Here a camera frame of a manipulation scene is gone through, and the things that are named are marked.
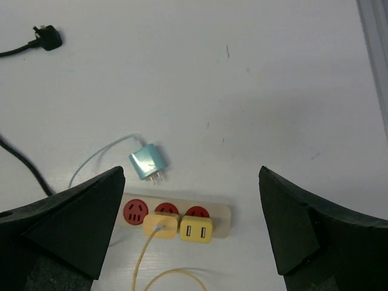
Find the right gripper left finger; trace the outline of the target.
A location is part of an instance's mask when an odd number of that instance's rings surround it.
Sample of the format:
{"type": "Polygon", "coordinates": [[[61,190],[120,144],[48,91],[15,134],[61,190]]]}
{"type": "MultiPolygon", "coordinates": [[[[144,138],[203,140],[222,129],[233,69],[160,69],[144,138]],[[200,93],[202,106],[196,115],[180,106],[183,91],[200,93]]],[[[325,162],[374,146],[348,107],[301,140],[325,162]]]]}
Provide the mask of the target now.
{"type": "Polygon", "coordinates": [[[1,213],[1,290],[90,290],[124,193],[123,168],[1,213]]]}

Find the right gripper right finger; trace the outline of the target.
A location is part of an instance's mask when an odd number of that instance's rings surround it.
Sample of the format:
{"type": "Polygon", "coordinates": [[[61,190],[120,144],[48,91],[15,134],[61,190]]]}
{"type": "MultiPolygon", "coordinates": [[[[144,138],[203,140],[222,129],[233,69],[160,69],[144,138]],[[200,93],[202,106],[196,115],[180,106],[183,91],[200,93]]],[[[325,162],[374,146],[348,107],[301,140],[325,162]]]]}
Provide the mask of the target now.
{"type": "Polygon", "coordinates": [[[258,179],[287,290],[387,290],[387,220],[310,193],[267,167],[258,179]]]}

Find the yellow charger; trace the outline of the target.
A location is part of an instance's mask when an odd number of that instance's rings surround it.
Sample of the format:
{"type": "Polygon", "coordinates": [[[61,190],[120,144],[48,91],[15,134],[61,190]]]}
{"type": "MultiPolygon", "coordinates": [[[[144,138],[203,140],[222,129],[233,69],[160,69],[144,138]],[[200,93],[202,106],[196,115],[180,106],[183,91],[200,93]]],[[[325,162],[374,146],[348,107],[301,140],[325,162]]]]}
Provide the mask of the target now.
{"type": "Polygon", "coordinates": [[[160,239],[173,239],[178,232],[179,215],[167,212],[155,212],[148,214],[142,224],[145,236],[150,236],[155,230],[153,236],[160,239]]]}

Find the teal charger with cable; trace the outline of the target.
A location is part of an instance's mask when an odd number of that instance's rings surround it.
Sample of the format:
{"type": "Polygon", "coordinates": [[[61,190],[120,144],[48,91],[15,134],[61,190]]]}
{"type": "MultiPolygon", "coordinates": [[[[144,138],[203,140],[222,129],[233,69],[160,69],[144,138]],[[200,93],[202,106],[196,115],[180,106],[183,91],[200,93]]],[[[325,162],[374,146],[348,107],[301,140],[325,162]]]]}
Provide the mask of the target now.
{"type": "Polygon", "coordinates": [[[150,179],[154,182],[153,177],[161,177],[161,172],[167,167],[157,146],[152,143],[131,153],[129,160],[141,181],[150,179]]]}

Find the small yellow plug adapter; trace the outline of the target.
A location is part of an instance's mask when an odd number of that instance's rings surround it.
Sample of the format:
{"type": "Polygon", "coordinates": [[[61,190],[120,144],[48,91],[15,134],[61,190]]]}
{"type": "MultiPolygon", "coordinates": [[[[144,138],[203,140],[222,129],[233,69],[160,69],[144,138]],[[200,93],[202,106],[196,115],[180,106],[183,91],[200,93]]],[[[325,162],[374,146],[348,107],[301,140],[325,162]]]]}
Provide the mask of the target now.
{"type": "Polygon", "coordinates": [[[183,216],[179,237],[183,241],[208,244],[212,240],[213,222],[210,218],[197,216],[183,216]]]}

